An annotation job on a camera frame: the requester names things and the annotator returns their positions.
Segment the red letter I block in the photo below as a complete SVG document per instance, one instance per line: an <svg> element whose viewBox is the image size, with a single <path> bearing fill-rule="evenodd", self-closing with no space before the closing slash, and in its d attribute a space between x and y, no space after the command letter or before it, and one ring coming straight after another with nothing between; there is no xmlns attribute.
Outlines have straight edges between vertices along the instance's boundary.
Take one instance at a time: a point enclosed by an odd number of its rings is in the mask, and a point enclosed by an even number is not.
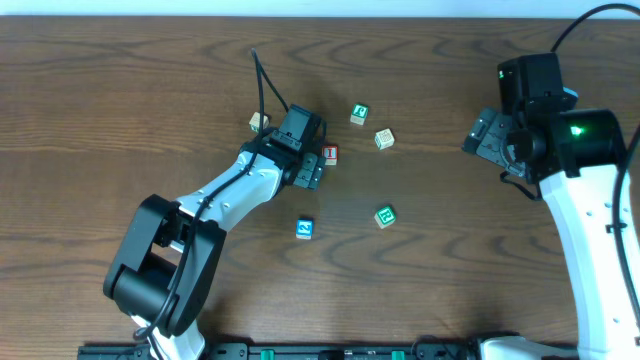
<svg viewBox="0 0 640 360"><path fill-rule="evenodd" d="M335 145L323 146L322 155L325 158L326 165L335 166L338 161L338 147Z"/></svg>

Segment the blue number 2 block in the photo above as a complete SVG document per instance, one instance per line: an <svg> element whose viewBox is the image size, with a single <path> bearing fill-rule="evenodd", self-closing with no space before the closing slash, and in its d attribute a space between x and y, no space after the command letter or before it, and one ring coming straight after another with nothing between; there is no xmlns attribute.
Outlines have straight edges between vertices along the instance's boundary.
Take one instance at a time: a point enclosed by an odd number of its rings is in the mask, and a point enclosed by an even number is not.
<svg viewBox="0 0 640 360"><path fill-rule="evenodd" d="M310 240L314 232L314 221L309 219L298 219L296 223L295 235L297 239Z"/></svg>

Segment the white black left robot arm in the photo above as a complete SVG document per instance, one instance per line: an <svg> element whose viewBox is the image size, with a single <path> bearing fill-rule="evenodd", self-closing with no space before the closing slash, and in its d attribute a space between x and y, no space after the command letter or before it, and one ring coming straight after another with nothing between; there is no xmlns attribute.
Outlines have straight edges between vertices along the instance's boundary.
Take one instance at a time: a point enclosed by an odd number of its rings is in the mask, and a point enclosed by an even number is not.
<svg viewBox="0 0 640 360"><path fill-rule="evenodd" d="M109 267L103 292L139 326L153 359L200 359L197 317L225 238L249 212L294 185L316 189L325 157L245 144L209 184L173 201L152 194L136 210Z"/></svg>

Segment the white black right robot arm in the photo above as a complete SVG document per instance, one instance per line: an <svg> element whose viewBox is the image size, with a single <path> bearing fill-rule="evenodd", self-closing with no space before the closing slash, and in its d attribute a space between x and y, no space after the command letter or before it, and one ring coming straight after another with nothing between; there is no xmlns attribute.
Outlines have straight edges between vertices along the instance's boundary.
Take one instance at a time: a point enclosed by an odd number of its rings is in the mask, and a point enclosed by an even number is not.
<svg viewBox="0 0 640 360"><path fill-rule="evenodd" d="M609 110L536 113L519 124L484 109L465 152L535 186L548 206L567 265L578 318L568 350L519 336L487 339L484 359L636 359L639 356L639 244L631 211L629 150Z"/></svg>

